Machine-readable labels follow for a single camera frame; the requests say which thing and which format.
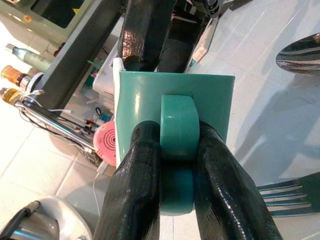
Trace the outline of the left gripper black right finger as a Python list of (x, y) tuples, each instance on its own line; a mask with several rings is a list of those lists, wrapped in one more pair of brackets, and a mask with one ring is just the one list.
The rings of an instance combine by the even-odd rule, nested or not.
[(194, 206), (202, 240), (281, 240), (250, 175), (219, 133), (200, 122)]

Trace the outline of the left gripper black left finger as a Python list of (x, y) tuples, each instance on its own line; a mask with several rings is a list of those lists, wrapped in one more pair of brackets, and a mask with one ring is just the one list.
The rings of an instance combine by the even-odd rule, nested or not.
[(160, 125), (140, 122), (109, 182), (93, 239), (160, 238), (160, 163)]

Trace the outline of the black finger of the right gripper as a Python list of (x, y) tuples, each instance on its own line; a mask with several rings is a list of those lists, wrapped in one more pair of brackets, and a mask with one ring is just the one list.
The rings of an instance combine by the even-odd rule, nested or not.
[(129, 0), (118, 40), (118, 57), (129, 71), (153, 72), (171, 27), (174, 0)]
[(201, 21), (174, 21), (165, 41), (157, 71), (184, 73), (204, 28), (205, 25)]

